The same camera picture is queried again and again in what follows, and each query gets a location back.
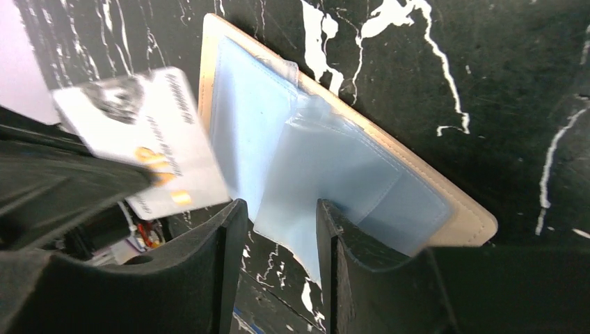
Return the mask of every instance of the black marble table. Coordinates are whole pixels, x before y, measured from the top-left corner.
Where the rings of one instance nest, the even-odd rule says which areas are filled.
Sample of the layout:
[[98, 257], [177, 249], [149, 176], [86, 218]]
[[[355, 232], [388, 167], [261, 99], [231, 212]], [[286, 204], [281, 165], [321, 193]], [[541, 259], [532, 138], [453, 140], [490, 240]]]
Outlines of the black marble table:
[[[490, 245], [590, 245], [588, 0], [15, 4], [50, 89], [167, 65], [196, 89], [202, 19], [217, 13], [494, 214]], [[320, 289], [288, 250], [248, 236], [236, 330], [322, 331]]]

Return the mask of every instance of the credit card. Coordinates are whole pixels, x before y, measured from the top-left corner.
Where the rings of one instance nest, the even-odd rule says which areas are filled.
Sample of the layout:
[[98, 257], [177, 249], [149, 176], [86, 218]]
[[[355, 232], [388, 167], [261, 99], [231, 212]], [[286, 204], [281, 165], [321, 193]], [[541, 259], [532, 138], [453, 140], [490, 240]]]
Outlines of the credit card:
[[183, 71], [165, 67], [52, 95], [63, 124], [93, 155], [154, 173], [149, 189], [127, 198], [139, 218], [230, 200]]

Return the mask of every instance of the card chip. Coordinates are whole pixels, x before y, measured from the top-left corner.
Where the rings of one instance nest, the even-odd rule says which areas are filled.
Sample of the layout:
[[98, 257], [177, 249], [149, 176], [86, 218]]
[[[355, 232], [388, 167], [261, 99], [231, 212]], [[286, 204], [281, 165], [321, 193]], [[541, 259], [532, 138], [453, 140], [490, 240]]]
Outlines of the card chip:
[[174, 200], [174, 203], [178, 205], [187, 205], [191, 204], [192, 202], [191, 196], [186, 190], [173, 191], [171, 195], [172, 199]]

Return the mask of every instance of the marble surface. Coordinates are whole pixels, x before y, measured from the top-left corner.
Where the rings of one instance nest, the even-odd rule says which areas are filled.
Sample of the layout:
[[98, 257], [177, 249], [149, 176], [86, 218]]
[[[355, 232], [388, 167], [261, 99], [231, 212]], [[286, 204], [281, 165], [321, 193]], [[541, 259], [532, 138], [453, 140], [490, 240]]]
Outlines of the marble surface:
[[[217, 13], [494, 214], [491, 245], [590, 245], [587, 0], [15, 3], [50, 89], [165, 65], [196, 89], [203, 15]], [[250, 237], [245, 273], [321, 330], [319, 288]]]

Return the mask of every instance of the tan leather border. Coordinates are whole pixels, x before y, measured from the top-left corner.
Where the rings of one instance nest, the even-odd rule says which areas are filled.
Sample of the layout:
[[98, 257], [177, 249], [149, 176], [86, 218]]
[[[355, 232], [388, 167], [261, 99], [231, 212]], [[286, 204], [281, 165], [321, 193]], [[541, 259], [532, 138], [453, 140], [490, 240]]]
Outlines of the tan leather border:
[[[254, 38], [214, 14], [205, 15], [203, 22], [203, 42], [199, 81], [198, 108], [203, 125], [209, 131], [211, 105], [217, 46], [221, 37], [226, 36], [266, 62], [275, 70], [282, 60], [279, 55], [260, 44]], [[454, 213], [447, 222], [428, 240], [428, 245], [437, 246], [480, 246], [488, 241], [497, 231], [497, 222], [486, 209], [475, 202], [466, 193], [447, 180], [430, 165], [420, 159], [408, 148], [377, 127], [345, 104], [337, 96], [319, 85], [316, 81], [299, 72], [299, 88], [324, 98], [335, 110], [352, 122], [362, 127], [377, 143], [395, 154], [409, 168], [426, 180], [449, 201]]]

